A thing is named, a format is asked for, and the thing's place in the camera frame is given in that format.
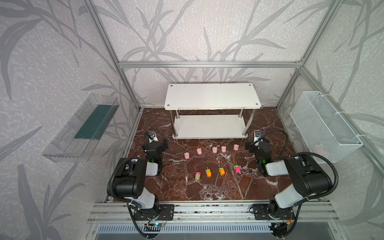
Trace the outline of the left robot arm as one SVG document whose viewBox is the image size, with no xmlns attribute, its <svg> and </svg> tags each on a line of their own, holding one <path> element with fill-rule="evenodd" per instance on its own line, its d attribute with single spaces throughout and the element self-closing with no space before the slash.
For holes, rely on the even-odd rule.
<svg viewBox="0 0 384 240">
<path fill-rule="evenodd" d="M 146 177 L 159 176 L 163 170 L 163 152 L 168 142 L 151 141 L 144 145 L 144 158 L 121 158 L 107 185 L 107 194 L 114 200 L 126 202 L 128 207 L 142 212 L 160 211 L 159 200 L 145 188 Z"/>
</svg>

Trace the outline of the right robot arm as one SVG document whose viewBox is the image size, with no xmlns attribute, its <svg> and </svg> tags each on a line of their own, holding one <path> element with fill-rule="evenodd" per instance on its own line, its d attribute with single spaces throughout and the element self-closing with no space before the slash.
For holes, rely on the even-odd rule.
<svg viewBox="0 0 384 240">
<path fill-rule="evenodd" d="M 272 161 L 270 143 L 247 142 L 245 149 L 253 153 L 257 169 L 265 177 L 289 176 L 291 184 L 270 199 L 267 211 L 277 215 L 312 199 L 331 194 L 338 186 L 335 166 L 325 157 L 312 152 L 300 152 Z"/>
</svg>

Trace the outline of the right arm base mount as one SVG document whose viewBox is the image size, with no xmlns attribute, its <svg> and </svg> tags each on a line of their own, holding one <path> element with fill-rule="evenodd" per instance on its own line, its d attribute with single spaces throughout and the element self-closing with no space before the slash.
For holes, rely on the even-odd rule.
<svg viewBox="0 0 384 240">
<path fill-rule="evenodd" d="M 296 219 L 292 208 L 281 209 L 272 203 L 253 204 L 249 211 L 254 215 L 255 220 L 282 220 L 284 222 L 291 222 Z"/>
</svg>

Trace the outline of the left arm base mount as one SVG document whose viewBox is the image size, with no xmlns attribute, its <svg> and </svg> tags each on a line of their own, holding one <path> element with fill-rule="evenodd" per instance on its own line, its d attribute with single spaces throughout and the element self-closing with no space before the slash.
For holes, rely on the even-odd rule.
<svg viewBox="0 0 384 240">
<path fill-rule="evenodd" d="M 171 221 L 175 213 L 175 205 L 160 204 L 154 205 L 151 209 L 135 210 L 134 218 L 137 221 L 155 219 L 157 221 Z"/>
</svg>

